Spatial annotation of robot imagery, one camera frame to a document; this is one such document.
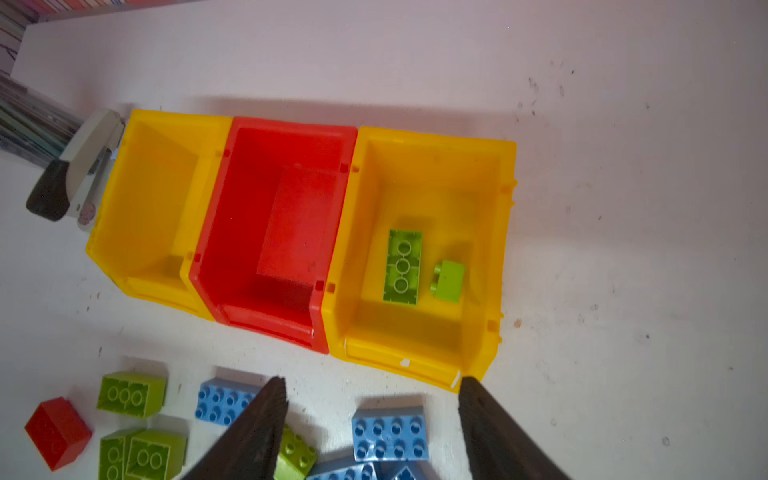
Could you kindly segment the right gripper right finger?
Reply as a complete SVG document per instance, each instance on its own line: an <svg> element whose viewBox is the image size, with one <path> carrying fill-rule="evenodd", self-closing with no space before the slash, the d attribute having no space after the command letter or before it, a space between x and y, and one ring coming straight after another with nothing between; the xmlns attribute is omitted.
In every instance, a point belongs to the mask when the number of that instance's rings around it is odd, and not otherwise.
<svg viewBox="0 0 768 480"><path fill-rule="evenodd" d="M474 479L568 477L474 377L462 379L458 412Z"/></svg>

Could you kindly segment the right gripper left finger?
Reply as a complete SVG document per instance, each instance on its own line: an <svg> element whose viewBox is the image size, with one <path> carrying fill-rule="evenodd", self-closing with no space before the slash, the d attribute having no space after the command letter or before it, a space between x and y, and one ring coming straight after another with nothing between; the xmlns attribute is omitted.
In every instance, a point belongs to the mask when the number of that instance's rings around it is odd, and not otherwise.
<svg viewBox="0 0 768 480"><path fill-rule="evenodd" d="M285 379L270 378L183 479L272 479L288 406Z"/></svg>

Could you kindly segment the small green brick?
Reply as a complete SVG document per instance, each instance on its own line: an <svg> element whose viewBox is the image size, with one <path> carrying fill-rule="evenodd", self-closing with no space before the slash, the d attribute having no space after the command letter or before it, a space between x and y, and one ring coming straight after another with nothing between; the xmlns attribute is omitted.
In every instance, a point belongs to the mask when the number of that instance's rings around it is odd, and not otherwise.
<svg viewBox="0 0 768 480"><path fill-rule="evenodd" d="M461 299L466 267L451 260L438 262L433 269L430 291L441 301L459 303Z"/></svg>

